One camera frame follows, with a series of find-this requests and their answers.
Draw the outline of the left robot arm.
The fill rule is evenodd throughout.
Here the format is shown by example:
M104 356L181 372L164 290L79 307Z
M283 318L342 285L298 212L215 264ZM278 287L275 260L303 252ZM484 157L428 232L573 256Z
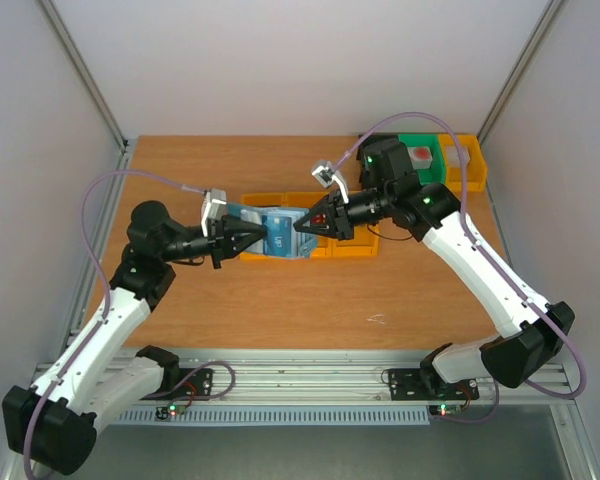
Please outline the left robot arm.
M171 218L166 206L146 201L131 213L128 244L106 292L78 337L28 388L12 387L2 401L9 448L32 465L70 475L92 452L106 426L141 399L169 398L186 378L179 358L155 346L142 348L105 383L99 378L130 334L163 299L176 273L174 263L209 257L214 268L267 235L265 226L214 208L199 226Z

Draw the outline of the blue VIP card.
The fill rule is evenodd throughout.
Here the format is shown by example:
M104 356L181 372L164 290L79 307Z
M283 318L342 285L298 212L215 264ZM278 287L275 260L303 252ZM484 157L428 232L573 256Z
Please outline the blue VIP card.
M272 210L262 214L262 224L268 230L265 255L288 259L299 256L299 233L293 224L300 217L301 213L294 210Z

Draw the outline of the teal leather card holder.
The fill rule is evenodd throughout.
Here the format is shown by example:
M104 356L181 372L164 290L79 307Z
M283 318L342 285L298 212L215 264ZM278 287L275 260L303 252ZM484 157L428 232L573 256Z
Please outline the teal leather card holder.
M246 249L246 253L280 259L309 258L318 246L313 234L296 230L294 223L309 212L298 207L254 207L230 203L228 213L241 220L262 225L266 236Z

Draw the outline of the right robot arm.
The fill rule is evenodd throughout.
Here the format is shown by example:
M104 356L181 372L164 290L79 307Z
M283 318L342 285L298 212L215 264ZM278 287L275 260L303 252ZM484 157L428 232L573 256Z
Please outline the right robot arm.
M360 225L382 219L408 231L441 258L480 302L496 336L465 344L447 343L420 363L424 390L443 396L456 383L489 376L517 388L562 349L575 320L564 302L550 303L524 282L480 234L462 202L443 184L424 185L396 138L382 138L360 153L374 184L351 193L328 161L313 177L338 188L321 198L294 227L302 233L351 240Z

